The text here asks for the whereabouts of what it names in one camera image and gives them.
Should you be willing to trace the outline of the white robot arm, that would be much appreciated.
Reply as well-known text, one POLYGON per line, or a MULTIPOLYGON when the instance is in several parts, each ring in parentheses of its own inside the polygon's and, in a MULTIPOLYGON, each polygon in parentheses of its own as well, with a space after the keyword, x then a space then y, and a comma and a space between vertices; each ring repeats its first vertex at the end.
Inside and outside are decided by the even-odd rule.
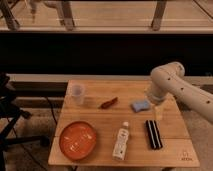
POLYGON ((213 94, 183 80, 185 68, 180 62, 170 62, 152 69, 148 99, 155 105, 162 104, 168 93, 177 97, 190 109, 213 124, 213 94))

